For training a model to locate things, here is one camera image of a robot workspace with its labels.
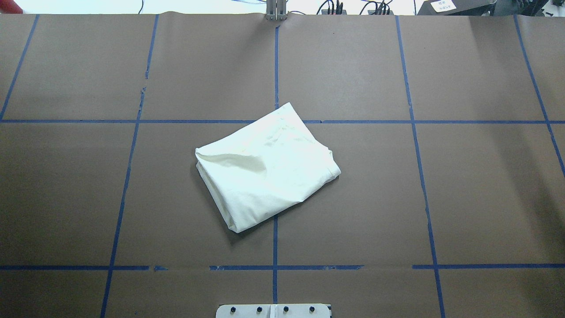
white label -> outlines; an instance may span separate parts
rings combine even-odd
[[[433,9],[436,10],[436,12],[445,12],[445,11],[457,9],[456,6],[453,4],[453,1],[451,0],[435,1],[435,2],[431,2],[430,5],[432,5]]]

